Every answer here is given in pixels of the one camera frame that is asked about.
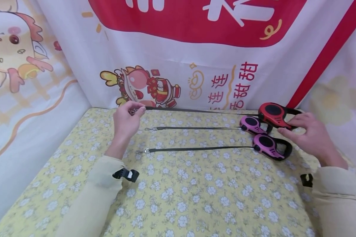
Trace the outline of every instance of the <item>metal clip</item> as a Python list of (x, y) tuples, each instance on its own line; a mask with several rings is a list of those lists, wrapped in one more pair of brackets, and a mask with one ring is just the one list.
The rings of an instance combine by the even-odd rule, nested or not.
[(152, 127), (152, 128), (145, 128), (145, 131), (156, 131), (157, 128), (156, 127)]
[(149, 148), (145, 150), (136, 150), (136, 154), (149, 153)]

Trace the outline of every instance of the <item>fabric backdrop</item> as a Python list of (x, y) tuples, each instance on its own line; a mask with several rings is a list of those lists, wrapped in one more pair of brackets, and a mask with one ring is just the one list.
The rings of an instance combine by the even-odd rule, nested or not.
[(356, 165), (356, 30), (307, 95), (301, 108), (326, 124)]
[(39, 1), (94, 107), (202, 109), (285, 105), (352, 2)]
[(0, 219), (89, 107), (37, 1), (0, 0)]

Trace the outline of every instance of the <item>red stripe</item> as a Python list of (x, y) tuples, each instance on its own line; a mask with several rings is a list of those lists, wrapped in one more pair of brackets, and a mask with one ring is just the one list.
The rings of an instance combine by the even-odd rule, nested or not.
[(330, 39), (320, 52), (315, 62), (311, 66), (305, 78), (294, 93), (290, 102), (287, 104), (289, 108), (295, 108), (303, 100), (308, 91), (313, 87), (321, 74), (325, 71), (341, 47), (345, 44), (353, 31), (356, 29), (356, 0), (354, 0), (345, 13), (339, 25), (331, 35)]

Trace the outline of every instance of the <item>cartoon eye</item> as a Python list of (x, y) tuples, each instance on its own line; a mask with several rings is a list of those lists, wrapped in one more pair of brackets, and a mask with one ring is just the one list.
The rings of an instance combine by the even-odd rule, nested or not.
[(18, 44), (20, 42), (20, 38), (17, 35), (11, 35), (10, 42), (13, 44)]

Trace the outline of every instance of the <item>white chinese characters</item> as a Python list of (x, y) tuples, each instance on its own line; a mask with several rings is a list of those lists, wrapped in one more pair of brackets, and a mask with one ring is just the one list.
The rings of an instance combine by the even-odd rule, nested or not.
[[(133, 8), (133, 0), (125, 0), (128, 7)], [(137, 0), (138, 9), (142, 12), (148, 12), (149, 10), (149, 0)], [(165, 0), (153, 0), (153, 8), (156, 11), (162, 11), (165, 6)]]
[(235, 1), (233, 2), (235, 7), (232, 9), (225, 0), (211, 0), (209, 5), (203, 7), (203, 10), (208, 10), (208, 20), (217, 21), (220, 17), (222, 7), (224, 7), (241, 27), (244, 26), (243, 20), (268, 21), (271, 19), (274, 8), (244, 4), (248, 1), (249, 0)]

